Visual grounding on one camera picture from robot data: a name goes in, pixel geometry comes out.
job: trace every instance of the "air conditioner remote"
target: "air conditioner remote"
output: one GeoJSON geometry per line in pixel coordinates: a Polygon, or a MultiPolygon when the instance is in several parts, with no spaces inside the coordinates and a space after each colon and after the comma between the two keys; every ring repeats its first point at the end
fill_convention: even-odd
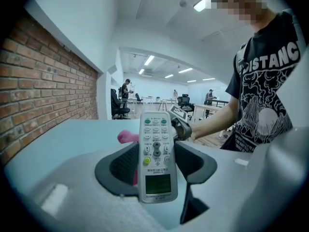
{"type": "Polygon", "coordinates": [[[172,125],[167,112],[140,116],[138,188],[142,203],[170,202],[178,196],[172,125]]]}

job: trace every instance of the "office chair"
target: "office chair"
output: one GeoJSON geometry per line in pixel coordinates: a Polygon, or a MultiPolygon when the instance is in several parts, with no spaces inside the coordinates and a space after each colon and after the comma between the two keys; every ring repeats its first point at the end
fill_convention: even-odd
{"type": "Polygon", "coordinates": [[[124,114],[128,114],[130,112],[129,108],[121,108],[121,104],[124,102],[120,102],[117,99],[116,90],[111,88],[111,106],[112,106],[112,117],[113,119],[129,119],[123,117],[124,114]]]}
{"type": "Polygon", "coordinates": [[[135,94],[135,97],[139,103],[143,100],[143,99],[140,99],[140,96],[138,93],[135,94]]]}
{"type": "Polygon", "coordinates": [[[182,97],[180,97],[180,108],[183,109],[185,112],[194,112],[194,105],[190,103],[190,97],[188,95],[183,94],[182,97]]]}

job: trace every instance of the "pink object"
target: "pink object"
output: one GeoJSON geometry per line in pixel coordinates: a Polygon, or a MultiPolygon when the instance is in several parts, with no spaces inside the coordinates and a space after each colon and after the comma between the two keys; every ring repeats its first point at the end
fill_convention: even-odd
{"type": "MultiPolygon", "coordinates": [[[[119,143],[125,144],[125,143],[130,143],[130,142],[138,142],[140,136],[138,134],[132,134],[128,130],[123,130],[119,135],[117,136],[117,139],[119,143]]],[[[137,179],[138,179],[138,172],[137,169],[134,172],[134,178],[133,178],[133,185],[135,186],[137,184],[137,179]]]]}

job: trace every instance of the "brick wall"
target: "brick wall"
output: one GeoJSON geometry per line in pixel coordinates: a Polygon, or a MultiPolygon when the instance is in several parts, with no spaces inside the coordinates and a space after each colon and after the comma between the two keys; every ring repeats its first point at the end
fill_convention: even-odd
{"type": "Polygon", "coordinates": [[[98,73],[24,12],[0,52],[0,159],[68,118],[97,119],[98,73]]]}

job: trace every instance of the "black holder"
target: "black holder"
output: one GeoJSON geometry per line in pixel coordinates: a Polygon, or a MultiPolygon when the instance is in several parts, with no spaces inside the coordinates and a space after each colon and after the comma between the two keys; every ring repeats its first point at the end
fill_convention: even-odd
{"type": "MultiPolygon", "coordinates": [[[[174,144],[175,160],[187,181],[186,197],[180,224],[197,217],[208,207],[194,198],[191,185],[206,182],[217,170],[214,158],[186,145],[182,141],[174,144]]],[[[95,167],[98,182],[116,196],[138,197],[138,189],[133,186],[134,172],[139,162],[139,143],[129,146],[101,159],[95,167]]]]}

